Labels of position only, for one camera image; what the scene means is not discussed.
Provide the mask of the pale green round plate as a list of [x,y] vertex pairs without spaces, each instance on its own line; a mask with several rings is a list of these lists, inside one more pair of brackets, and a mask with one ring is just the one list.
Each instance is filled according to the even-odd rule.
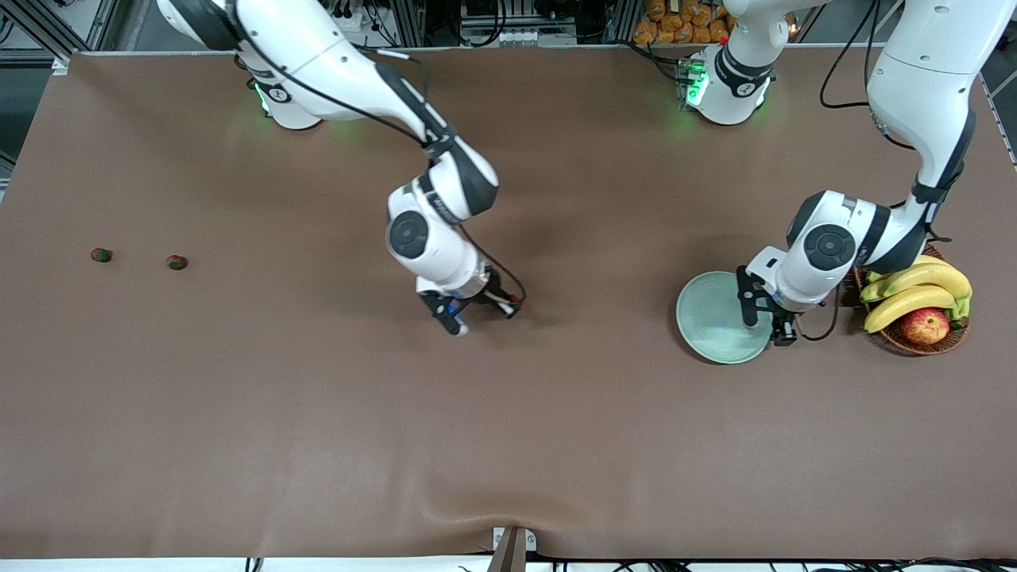
[[770,345],[768,327],[742,322],[733,272],[705,272],[691,279],[677,297],[675,319],[689,347],[707,361],[745,363]]

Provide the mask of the brown wicker basket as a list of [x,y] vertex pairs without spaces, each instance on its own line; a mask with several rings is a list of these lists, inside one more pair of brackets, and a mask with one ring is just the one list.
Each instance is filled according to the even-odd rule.
[[[922,256],[924,258],[937,258],[941,263],[947,263],[943,253],[937,249],[934,244],[926,244],[925,250],[922,251]],[[862,272],[860,268],[854,268],[849,273],[849,278],[847,279],[858,291],[868,286],[868,274]],[[865,311],[871,314],[871,311],[879,303],[864,303]],[[950,323],[950,330],[945,335],[944,339],[938,341],[937,343],[930,345],[919,345],[912,343],[905,338],[903,330],[899,325],[900,321],[891,323],[886,329],[880,330],[879,335],[883,338],[884,344],[895,348],[897,354],[908,354],[912,356],[936,356],[947,354],[948,352],[959,347],[967,336],[969,336],[969,318],[959,319],[959,321],[952,321]]]

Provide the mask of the red apple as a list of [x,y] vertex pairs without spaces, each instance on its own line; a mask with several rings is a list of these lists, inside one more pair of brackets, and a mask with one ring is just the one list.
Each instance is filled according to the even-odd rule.
[[943,341],[951,332],[950,319],[937,308],[920,308],[902,316],[899,330],[908,343],[930,346]]

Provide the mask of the yellow banana bunch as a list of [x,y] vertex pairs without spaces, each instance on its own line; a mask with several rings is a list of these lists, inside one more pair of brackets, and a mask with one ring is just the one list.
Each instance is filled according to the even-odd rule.
[[973,286],[969,278],[941,258],[919,258],[911,267],[868,280],[860,301],[872,305],[864,328],[874,334],[918,309],[944,311],[951,323],[969,322]]

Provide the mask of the grey equipment rack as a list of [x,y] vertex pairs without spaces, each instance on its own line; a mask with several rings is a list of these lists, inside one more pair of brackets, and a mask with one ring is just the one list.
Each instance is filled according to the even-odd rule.
[[384,47],[529,48],[632,39],[640,0],[360,0]]

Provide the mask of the orange packaged bread pile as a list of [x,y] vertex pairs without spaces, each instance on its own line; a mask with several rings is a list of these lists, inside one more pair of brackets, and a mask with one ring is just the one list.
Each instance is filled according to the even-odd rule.
[[640,0],[635,44],[724,43],[737,19],[721,0]]

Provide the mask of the brown table mat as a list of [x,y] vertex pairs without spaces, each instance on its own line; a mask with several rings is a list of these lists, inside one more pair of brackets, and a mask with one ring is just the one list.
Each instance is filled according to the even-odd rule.
[[914,153],[818,105],[833,58],[791,48],[722,128],[627,48],[421,54],[501,178],[469,231],[529,290],[455,339],[385,247],[416,145],[279,128],[230,56],[76,57],[0,203],[0,557],[472,553],[519,525],[557,558],[1017,558],[1017,172],[982,85],[934,224],[976,293],[959,349],[894,355],[844,311],[723,366],[677,332],[682,286],[781,245],[810,193],[911,188]]

